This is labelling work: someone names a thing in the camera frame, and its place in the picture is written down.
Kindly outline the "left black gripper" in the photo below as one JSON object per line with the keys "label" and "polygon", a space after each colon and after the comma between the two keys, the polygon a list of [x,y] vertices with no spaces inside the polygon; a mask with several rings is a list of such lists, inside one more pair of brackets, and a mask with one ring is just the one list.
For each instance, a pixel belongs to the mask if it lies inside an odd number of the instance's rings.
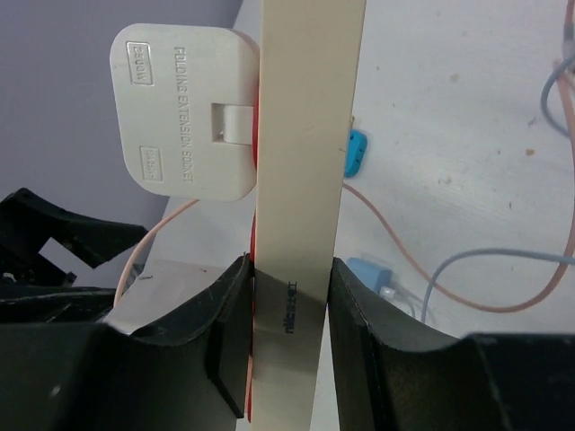
{"label": "left black gripper", "polygon": [[75,286],[76,275],[40,254],[50,239],[90,268],[112,260],[147,234],[141,225],[105,221],[58,207],[21,188],[1,201],[1,322],[99,321],[114,292]]}

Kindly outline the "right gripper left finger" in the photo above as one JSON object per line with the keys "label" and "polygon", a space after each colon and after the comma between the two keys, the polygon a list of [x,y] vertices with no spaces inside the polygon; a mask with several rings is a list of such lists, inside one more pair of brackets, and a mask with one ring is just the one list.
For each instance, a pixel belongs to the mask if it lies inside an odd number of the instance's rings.
{"label": "right gripper left finger", "polygon": [[134,333],[95,287],[3,286],[4,430],[232,430],[243,416],[252,263]]}

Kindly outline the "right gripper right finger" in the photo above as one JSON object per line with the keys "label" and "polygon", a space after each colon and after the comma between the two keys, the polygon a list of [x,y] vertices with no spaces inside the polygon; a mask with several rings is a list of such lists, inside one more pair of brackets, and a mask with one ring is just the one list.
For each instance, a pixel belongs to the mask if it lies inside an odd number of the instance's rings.
{"label": "right gripper right finger", "polygon": [[571,430],[574,337],[456,339],[367,289],[336,259],[328,312],[344,430]]}

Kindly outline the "light blue usb charger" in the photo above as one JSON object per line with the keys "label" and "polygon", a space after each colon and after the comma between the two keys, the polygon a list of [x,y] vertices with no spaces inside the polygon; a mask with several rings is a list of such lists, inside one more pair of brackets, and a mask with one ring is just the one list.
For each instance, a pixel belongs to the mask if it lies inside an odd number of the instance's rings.
{"label": "light blue usb charger", "polygon": [[347,266],[372,292],[379,294],[382,288],[390,287],[392,284],[393,271],[386,266],[361,258],[349,258]]}

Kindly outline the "blue adapter plug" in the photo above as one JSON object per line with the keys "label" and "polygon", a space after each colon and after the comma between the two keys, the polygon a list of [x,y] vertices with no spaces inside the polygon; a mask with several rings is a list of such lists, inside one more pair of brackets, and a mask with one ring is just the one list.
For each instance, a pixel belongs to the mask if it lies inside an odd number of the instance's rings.
{"label": "blue adapter plug", "polygon": [[367,150],[367,136],[356,129],[349,133],[349,141],[344,166],[344,177],[352,178],[358,174]]}

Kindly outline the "white folding extension socket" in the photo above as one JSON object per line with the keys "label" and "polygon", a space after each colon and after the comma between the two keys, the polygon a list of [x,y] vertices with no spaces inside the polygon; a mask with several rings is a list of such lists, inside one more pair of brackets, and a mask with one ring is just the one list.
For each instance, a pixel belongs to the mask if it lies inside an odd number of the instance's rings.
{"label": "white folding extension socket", "polygon": [[259,46],[227,28],[137,23],[110,51],[124,161],[162,196],[236,201],[255,186]]}

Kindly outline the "beige power strip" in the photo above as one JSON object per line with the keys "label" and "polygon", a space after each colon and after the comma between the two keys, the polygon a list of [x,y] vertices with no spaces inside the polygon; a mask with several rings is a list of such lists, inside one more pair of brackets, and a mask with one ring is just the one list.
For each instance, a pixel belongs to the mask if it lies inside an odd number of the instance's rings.
{"label": "beige power strip", "polygon": [[255,430],[311,425],[365,9],[261,7]]}

